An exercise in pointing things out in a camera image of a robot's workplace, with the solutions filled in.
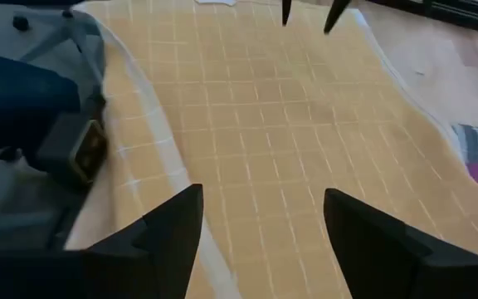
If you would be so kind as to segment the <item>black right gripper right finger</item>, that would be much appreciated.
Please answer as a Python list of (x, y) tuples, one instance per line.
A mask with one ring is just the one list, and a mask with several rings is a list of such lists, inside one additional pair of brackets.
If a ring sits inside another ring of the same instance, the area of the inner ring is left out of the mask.
[(435, 238), (338, 189), (324, 221), (354, 298), (478, 298), (478, 255)]

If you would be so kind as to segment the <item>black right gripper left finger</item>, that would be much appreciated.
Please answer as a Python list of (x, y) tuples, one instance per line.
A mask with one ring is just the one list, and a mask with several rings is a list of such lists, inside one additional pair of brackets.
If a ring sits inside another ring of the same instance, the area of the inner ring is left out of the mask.
[(191, 184), (87, 249), (0, 249), (0, 298), (184, 298), (202, 218)]

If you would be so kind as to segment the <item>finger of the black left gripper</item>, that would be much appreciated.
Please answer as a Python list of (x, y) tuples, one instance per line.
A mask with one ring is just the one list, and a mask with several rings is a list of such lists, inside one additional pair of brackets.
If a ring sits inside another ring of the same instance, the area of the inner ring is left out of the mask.
[(331, 32), (350, 2), (351, 0), (333, 0), (324, 25), (324, 34), (329, 34)]
[(286, 26), (291, 10), (292, 0), (281, 0), (282, 25)]

